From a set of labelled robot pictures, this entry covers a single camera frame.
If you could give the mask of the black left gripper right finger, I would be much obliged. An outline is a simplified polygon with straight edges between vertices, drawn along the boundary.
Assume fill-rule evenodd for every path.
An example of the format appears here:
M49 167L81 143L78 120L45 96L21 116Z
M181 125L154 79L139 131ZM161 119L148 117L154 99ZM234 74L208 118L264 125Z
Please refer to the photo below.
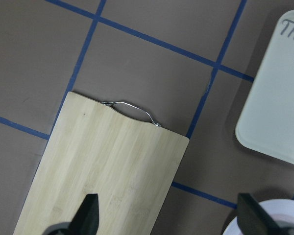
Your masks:
M238 194L237 224L244 235L294 235L294 226L279 226L249 193Z

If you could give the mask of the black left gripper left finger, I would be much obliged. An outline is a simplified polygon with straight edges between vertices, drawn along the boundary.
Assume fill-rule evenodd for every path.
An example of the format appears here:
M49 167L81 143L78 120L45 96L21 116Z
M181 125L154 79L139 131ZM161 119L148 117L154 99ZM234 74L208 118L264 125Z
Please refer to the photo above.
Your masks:
M98 232L98 194L87 194L71 222L49 226L46 235L96 235Z

